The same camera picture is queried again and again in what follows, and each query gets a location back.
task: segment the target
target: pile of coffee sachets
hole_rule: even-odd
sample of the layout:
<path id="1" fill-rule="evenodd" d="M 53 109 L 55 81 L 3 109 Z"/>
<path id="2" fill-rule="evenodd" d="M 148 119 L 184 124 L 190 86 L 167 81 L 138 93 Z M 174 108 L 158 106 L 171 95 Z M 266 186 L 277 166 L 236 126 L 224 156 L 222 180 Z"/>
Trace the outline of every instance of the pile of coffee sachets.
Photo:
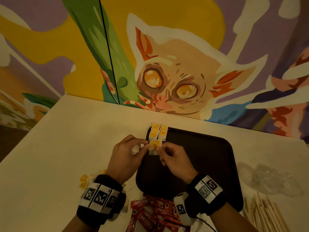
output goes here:
<path id="1" fill-rule="evenodd" d="M 172 232 L 188 232 L 190 226 L 182 225 L 173 201 L 143 195 L 146 199 L 131 201 L 132 215 L 126 232 L 133 232 L 137 221 L 147 232 L 163 232 L 168 228 Z M 144 207 L 150 206 L 152 213 Z"/>

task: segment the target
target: dark floor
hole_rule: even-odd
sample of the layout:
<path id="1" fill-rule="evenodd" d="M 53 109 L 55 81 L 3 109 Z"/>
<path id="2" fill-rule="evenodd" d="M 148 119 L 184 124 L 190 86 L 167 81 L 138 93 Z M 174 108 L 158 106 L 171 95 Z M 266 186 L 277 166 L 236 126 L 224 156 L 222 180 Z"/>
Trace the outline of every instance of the dark floor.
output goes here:
<path id="1" fill-rule="evenodd" d="M 0 125 L 0 162 L 26 136 L 28 131 Z"/>

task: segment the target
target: forearm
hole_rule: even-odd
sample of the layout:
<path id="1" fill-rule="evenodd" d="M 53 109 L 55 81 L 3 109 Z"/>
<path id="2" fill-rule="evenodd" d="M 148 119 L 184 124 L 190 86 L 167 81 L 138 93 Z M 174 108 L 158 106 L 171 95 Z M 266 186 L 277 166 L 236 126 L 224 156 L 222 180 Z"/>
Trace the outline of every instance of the forearm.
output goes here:
<path id="1" fill-rule="evenodd" d="M 258 232 L 229 203 L 210 215 L 217 232 Z"/>
<path id="2" fill-rule="evenodd" d="M 98 232 L 99 228 L 91 228 L 75 215 L 62 232 Z"/>

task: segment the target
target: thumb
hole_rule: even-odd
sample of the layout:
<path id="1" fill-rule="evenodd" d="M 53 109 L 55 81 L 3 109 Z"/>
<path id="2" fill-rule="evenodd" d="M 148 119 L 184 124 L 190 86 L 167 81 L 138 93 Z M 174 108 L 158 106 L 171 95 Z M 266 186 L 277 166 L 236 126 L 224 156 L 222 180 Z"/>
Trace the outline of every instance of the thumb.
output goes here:
<path id="1" fill-rule="evenodd" d="M 137 153 L 136 157 L 137 157 L 138 159 L 141 160 L 141 159 L 144 157 L 144 155 L 146 154 L 146 152 L 149 150 L 150 146 L 151 146 L 150 144 L 144 145 L 144 146 L 139 150 L 139 152 Z"/>
<path id="2" fill-rule="evenodd" d="M 158 155 L 165 160 L 169 160 L 171 156 L 169 156 L 161 147 L 156 147 L 155 150 L 157 151 Z"/>

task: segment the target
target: wire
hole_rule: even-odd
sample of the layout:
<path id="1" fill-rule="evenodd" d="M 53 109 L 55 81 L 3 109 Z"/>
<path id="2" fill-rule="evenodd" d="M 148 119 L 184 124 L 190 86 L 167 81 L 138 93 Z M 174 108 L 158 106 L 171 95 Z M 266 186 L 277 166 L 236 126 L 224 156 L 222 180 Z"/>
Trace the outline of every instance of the wire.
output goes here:
<path id="1" fill-rule="evenodd" d="M 212 228 L 206 221 L 204 221 L 202 218 L 199 217 L 195 217 L 196 219 L 201 220 L 202 222 L 204 222 L 206 225 L 208 225 L 214 232 L 216 232 L 216 230 L 214 228 Z"/>

